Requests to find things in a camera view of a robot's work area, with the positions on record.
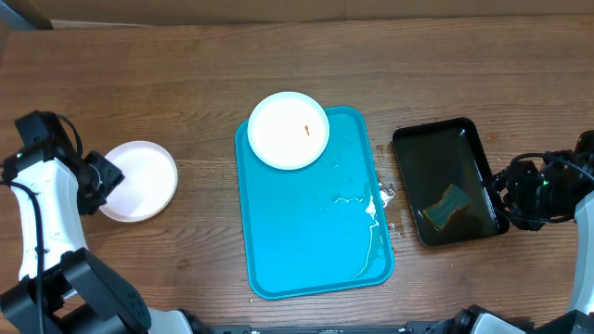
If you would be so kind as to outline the green yellow sponge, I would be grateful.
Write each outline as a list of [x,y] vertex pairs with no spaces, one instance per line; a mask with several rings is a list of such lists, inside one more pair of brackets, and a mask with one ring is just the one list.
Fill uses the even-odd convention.
[[421,211],[422,216],[435,228],[443,230],[457,212],[465,210],[471,198],[460,187],[450,184],[441,198]]

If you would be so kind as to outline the white plate blue rim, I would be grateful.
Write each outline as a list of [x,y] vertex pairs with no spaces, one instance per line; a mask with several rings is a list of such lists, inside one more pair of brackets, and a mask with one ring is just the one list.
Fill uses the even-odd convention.
[[321,105],[292,91],[263,99],[247,122],[253,153],[280,170],[297,170],[315,162],[326,149],[329,135],[329,118]]

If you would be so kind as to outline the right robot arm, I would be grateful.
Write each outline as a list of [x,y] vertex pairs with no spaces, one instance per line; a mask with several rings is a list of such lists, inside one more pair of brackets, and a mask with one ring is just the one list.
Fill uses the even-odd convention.
[[480,315],[476,333],[591,333],[593,331],[593,132],[582,133],[573,148],[529,152],[484,181],[498,218],[519,230],[574,233],[570,296],[561,315],[539,326],[493,326]]

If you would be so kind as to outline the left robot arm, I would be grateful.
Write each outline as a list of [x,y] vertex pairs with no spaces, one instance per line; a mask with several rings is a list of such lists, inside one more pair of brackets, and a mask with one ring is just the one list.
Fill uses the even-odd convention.
[[94,214],[122,171],[96,151],[83,153],[69,121],[33,111],[15,121],[23,147],[1,164],[1,183],[19,205],[19,282],[1,295],[3,316],[21,333],[146,333],[139,292],[88,249],[82,217]]

